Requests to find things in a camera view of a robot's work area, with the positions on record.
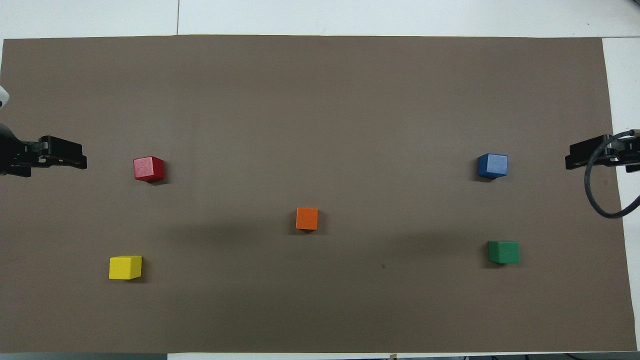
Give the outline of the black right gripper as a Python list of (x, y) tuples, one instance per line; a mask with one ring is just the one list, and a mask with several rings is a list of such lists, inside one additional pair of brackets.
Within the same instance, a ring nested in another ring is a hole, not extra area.
[(566, 170), (585, 167), (596, 148), (606, 140), (605, 146), (595, 157), (594, 166), (612, 167), (625, 165), (626, 173), (640, 171), (640, 132), (624, 131), (615, 135), (600, 135), (569, 146)]

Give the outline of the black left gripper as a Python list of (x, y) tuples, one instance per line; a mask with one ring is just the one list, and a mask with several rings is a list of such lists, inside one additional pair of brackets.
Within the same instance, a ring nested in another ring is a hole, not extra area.
[(23, 141), (4, 124), (0, 125), (0, 175), (31, 177), (30, 166), (39, 163), (39, 157), (48, 166), (68, 166), (87, 169), (87, 157), (80, 143), (55, 136), (42, 136), (37, 141)]

